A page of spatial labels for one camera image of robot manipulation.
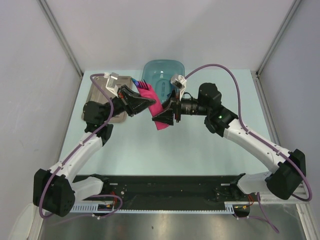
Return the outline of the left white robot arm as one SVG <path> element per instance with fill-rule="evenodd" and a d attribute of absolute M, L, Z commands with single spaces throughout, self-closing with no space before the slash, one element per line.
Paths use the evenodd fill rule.
<path fill-rule="evenodd" d="M 35 173 L 33 204 L 39 208 L 42 218 L 47 218 L 43 211 L 64 217 L 76 202 L 94 196 L 105 200 L 110 196 L 111 188 L 104 184 L 102 176 L 93 174 L 78 182 L 74 179 L 85 163 L 110 139 L 114 127 L 109 123 L 112 117 L 124 112 L 132 117 L 157 102 L 152 87 L 145 81 L 138 81 L 136 87 L 138 92 L 126 85 L 121 86 L 116 96 L 108 97 L 104 104 L 88 101 L 83 107 L 86 128 L 77 146 L 48 170 L 39 169 Z"/>

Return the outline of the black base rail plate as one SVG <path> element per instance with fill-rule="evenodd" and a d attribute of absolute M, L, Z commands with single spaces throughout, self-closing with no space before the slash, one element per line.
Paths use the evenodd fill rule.
<path fill-rule="evenodd" d="M 96 198 L 111 201 L 115 194 L 128 211 L 213 211 L 222 210 L 226 202 L 252 205 L 254 193 L 242 193 L 236 175 L 134 176 L 103 175 L 103 187 Z"/>

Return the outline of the right aluminium frame post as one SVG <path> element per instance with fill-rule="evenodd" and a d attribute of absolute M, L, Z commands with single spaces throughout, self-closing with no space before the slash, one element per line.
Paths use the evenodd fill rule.
<path fill-rule="evenodd" d="M 289 7 L 289 10 L 287 11 L 282 23 L 280 24 L 279 29 L 277 30 L 270 46 L 267 49 L 267 52 L 265 53 L 261 63 L 259 64 L 257 70 L 255 71 L 255 74 L 260 77 L 262 72 L 264 71 L 267 63 L 271 59 L 272 55 L 274 54 L 276 48 L 280 44 L 284 34 L 286 33 L 288 27 L 290 26 L 291 22 L 293 21 L 295 15 L 297 14 L 301 4 L 304 2 L 304 0 L 294 0 L 292 4 Z"/>

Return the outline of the iridescent fork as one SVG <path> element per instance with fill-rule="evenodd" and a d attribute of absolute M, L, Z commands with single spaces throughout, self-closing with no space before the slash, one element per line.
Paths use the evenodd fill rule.
<path fill-rule="evenodd" d="M 144 80 L 138 81 L 138 87 L 140 89 L 149 90 L 149 86 Z"/>

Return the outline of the left aluminium frame post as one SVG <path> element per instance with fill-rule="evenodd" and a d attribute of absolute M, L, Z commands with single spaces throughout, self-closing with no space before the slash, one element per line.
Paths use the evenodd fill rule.
<path fill-rule="evenodd" d="M 38 3 L 42 13 L 44 14 L 44 17 L 48 21 L 48 24 L 50 25 L 53 33 L 55 34 L 60 46 L 62 47 L 65 55 L 71 62 L 72 67 L 76 71 L 77 75 L 82 79 L 83 78 L 83 71 L 80 68 L 80 65 L 74 55 L 74 52 L 72 51 L 72 48 L 70 44 L 68 43 L 53 11 L 51 10 L 48 2 L 46 0 L 36 0 Z"/>

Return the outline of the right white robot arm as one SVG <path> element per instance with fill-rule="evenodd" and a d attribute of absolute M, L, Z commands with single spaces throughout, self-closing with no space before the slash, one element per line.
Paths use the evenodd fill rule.
<path fill-rule="evenodd" d="M 205 116 L 204 124 L 209 132 L 239 145 L 268 169 L 237 176 L 231 183 L 231 196 L 242 201 L 251 193 L 270 192 L 288 200 L 306 176 L 304 153 L 298 149 L 289 151 L 250 130 L 238 115 L 222 105 L 221 99 L 222 94 L 214 83 L 201 84 L 197 98 L 178 99 L 173 90 L 162 105 L 163 111 L 152 120 L 172 126 L 182 115 Z"/>

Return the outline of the pink paper napkin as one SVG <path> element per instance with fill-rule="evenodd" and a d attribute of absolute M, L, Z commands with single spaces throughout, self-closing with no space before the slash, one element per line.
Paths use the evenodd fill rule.
<path fill-rule="evenodd" d="M 147 83 L 147 86 L 148 86 L 148 89 L 143 89 L 141 87 L 137 87 L 137 89 L 138 89 L 139 94 L 143 98 L 155 100 L 155 103 L 153 105 L 151 105 L 150 107 L 148 107 L 151 116 L 155 117 L 156 115 L 161 113 L 164 109 L 163 109 L 162 104 L 159 100 L 159 97 L 157 96 L 153 87 L 148 83 Z M 169 127 L 169 125 L 166 123 L 162 123 L 162 122 L 158 122 L 158 121 L 154 121 L 154 123 L 155 123 L 156 129 L 158 131 L 164 130 L 165 128 Z"/>

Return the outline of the teal plastic basin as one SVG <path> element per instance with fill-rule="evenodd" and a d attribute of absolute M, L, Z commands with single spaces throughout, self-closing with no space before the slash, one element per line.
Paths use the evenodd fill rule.
<path fill-rule="evenodd" d="M 145 64 L 141 78 L 152 86 L 160 102 L 163 103 L 167 100 L 167 94 L 173 90 L 171 78 L 175 74 L 185 74 L 185 67 L 181 62 L 158 59 L 151 60 Z"/>

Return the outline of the aluminium front rail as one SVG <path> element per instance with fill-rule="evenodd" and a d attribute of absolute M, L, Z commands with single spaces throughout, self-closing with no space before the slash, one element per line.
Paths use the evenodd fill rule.
<path fill-rule="evenodd" d="M 270 191 L 260 193 L 260 201 L 263 204 L 305 204 L 306 201 L 301 199 L 305 200 L 308 197 L 307 188 L 303 184 L 300 184 L 293 194 L 280 192 L 274 194 Z"/>

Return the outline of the aluminium frame post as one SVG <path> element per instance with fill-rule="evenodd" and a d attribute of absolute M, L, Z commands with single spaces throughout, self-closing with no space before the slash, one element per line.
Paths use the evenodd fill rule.
<path fill-rule="evenodd" d="M 42 13 L 44 14 L 44 17 L 48 21 L 48 24 L 50 25 L 53 33 L 55 34 L 60 46 L 62 47 L 65 55 L 71 62 L 72 67 L 76 71 L 77 75 L 82 79 L 83 78 L 83 71 L 80 68 L 80 65 L 74 55 L 74 52 L 72 51 L 72 48 L 70 44 L 68 43 L 53 11 L 51 10 L 48 2 L 46 0 L 36 0 L 38 3 Z"/>
<path fill-rule="evenodd" d="M 257 70 L 255 71 L 255 74 L 260 77 L 262 72 L 264 71 L 267 63 L 271 59 L 272 55 L 274 54 L 276 48 L 280 44 L 284 34 L 286 33 L 288 27 L 290 26 L 291 22 L 293 21 L 295 15 L 297 14 L 301 4 L 304 2 L 304 0 L 294 0 L 292 4 L 289 7 L 289 10 L 287 11 L 282 23 L 280 24 L 279 29 L 277 30 L 270 46 L 267 49 L 267 52 L 265 53 L 261 63 L 259 64 Z"/>

